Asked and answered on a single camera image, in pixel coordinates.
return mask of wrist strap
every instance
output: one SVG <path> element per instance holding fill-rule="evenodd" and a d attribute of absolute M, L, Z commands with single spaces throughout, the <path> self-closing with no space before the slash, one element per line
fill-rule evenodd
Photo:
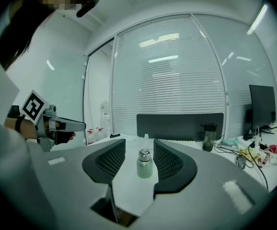
<path fill-rule="evenodd" d="M 24 119 L 25 115 L 22 115 L 20 118 L 18 118 L 16 120 L 16 123 L 15 123 L 15 130 L 20 133 L 20 124 L 22 123 L 23 119 Z"/>

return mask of computer monitor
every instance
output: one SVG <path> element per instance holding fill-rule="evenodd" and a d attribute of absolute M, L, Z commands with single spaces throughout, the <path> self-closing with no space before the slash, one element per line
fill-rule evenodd
<path fill-rule="evenodd" d="M 252 97 L 252 130 L 262 128 L 276 119 L 274 88 L 269 86 L 249 85 Z"/>

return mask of hair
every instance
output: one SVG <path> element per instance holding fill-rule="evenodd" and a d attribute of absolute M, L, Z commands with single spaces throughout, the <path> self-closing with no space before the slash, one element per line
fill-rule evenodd
<path fill-rule="evenodd" d="M 30 46 L 39 25 L 54 11 L 37 0 L 24 0 L 0 36 L 0 64 L 6 70 Z"/>

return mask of person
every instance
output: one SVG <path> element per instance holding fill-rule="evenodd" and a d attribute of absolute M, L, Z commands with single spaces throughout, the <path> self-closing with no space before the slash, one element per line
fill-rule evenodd
<path fill-rule="evenodd" d="M 0 64 L 7 70 L 10 65 L 24 54 L 31 43 L 32 37 L 56 9 L 64 4 L 65 9 L 82 3 L 83 0 L 15 0 L 4 11 L 0 18 Z M 16 118 L 6 118 L 4 126 L 15 129 Z M 44 122 L 46 132 L 49 131 L 48 121 Z M 30 120 L 23 119 L 18 130 L 25 139 L 37 139 L 37 133 Z"/>

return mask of desk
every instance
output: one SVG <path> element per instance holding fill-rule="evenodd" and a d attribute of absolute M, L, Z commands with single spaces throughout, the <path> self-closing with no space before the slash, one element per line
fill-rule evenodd
<path fill-rule="evenodd" d="M 153 163 L 153 174 L 150 178 L 142 179 L 137 175 L 136 163 L 141 149 L 149 149 L 153 158 L 153 139 L 146 141 L 144 138 L 137 136 L 122 135 L 112 139 L 126 139 L 126 159 L 115 176 L 113 184 L 113 194 L 115 204 L 120 209 L 136 216 L 141 216 L 143 212 L 153 202 L 153 187 L 158 182 L 157 167 Z M 251 144 L 251 141 L 244 141 L 241 137 L 238 138 L 240 145 L 243 147 Z M 277 132 L 272 134 L 262 134 L 263 144 L 277 145 Z M 96 143 L 111 140 L 105 138 Z M 202 150 L 202 142 L 195 142 L 191 147 Z M 212 153 L 218 154 L 229 161 L 234 162 L 235 156 L 228 153 L 218 153 L 215 149 Z M 256 181 L 266 187 L 265 181 L 259 169 L 245 167 L 244 171 L 252 176 Z M 266 166 L 262 169 L 266 176 L 269 191 L 272 191 L 277 186 L 277 165 Z"/>

